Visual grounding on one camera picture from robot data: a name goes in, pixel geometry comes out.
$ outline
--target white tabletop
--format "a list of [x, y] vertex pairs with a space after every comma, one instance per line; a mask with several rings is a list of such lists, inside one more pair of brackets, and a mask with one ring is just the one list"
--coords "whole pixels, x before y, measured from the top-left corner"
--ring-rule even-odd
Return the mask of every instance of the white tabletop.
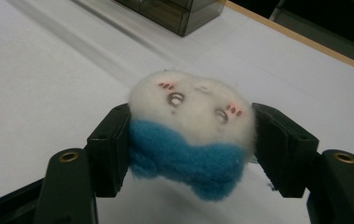
[[[136, 81], [163, 69], [214, 77], [270, 105], [319, 140], [354, 153], [354, 67], [228, 7], [186, 37], [110, 0], [0, 0], [0, 196], [45, 175], [49, 158], [86, 138], [126, 103]], [[221, 203], [130, 172], [100, 223], [309, 223], [303, 199], [283, 199], [250, 164]]]

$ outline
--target brown edge trim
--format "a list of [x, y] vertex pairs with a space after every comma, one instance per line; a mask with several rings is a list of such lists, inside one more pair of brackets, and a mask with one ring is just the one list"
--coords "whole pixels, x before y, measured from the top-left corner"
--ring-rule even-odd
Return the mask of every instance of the brown edge trim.
[[345, 55], [340, 54], [332, 49], [328, 49], [328, 48], [320, 45], [319, 43], [317, 43], [317, 42], [315, 42], [303, 35], [299, 35], [299, 34], [293, 32], [292, 30], [287, 29], [287, 28], [285, 28], [273, 21], [269, 21], [265, 17], [262, 17], [252, 11], [249, 11], [249, 10], [245, 9], [244, 7], [240, 7], [239, 5], [233, 3], [229, 0], [226, 1], [226, 7], [229, 7], [241, 14], [244, 14], [244, 15], [250, 17], [251, 19], [253, 19], [254, 21], [258, 21], [258, 22], [262, 23], [263, 25], [266, 25], [274, 30], [279, 31], [281, 34], [286, 35], [287, 37], [295, 39], [295, 40], [297, 40], [297, 41], [299, 41], [299, 42], [301, 42], [313, 49], [316, 49], [324, 54], [327, 54], [327, 55], [329, 55], [329, 56], [331, 56], [343, 63], [349, 64], [354, 67], [354, 60], [346, 57]]

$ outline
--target blue fabric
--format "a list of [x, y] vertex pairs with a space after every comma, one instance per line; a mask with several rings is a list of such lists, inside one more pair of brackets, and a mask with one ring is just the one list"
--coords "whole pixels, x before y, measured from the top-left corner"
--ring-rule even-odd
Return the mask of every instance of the blue fabric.
[[203, 200], [227, 197], [244, 169], [243, 148], [215, 143], [191, 146], [179, 133], [155, 122], [130, 123], [130, 167], [135, 176], [162, 175], [183, 182]]

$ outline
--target storage box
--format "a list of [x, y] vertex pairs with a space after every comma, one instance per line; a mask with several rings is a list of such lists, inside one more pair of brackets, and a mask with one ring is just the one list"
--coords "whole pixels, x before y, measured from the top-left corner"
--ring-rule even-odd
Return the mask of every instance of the storage box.
[[176, 33], [188, 35], [216, 18], [226, 0], [116, 0]]

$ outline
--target white and blue plush toy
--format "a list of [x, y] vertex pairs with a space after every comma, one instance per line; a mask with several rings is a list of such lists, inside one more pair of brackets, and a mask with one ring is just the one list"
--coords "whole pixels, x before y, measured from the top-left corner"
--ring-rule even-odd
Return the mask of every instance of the white and blue plush toy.
[[203, 200], [227, 197], [254, 150], [250, 105], [209, 78], [164, 71], [129, 98], [130, 167], [135, 176], [183, 182]]

